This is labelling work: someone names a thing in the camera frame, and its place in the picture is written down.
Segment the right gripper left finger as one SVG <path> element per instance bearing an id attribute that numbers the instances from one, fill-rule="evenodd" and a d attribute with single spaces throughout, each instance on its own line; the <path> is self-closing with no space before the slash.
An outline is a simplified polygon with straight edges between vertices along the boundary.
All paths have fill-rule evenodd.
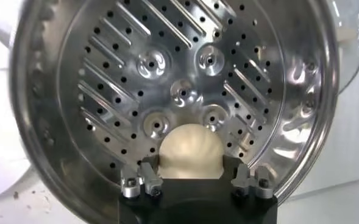
<path id="1" fill-rule="evenodd" d="M 125 198 L 137 198 L 142 192 L 158 197 L 162 192 L 163 179 L 159 177 L 159 157 L 147 156 L 141 160 L 137 170 L 130 165 L 124 165 L 121 169 L 121 194 Z"/>

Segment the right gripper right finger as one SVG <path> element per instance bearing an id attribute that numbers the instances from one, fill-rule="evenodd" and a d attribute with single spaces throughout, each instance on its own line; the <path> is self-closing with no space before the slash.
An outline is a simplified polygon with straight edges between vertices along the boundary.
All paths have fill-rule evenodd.
<path id="1" fill-rule="evenodd" d="M 223 178 L 230 180 L 231 185 L 240 196 L 254 194 L 257 198 L 272 198 L 272 175 L 265 166 L 258 166 L 251 174 L 247 164 L 239 158 L 223 156 Z"/>

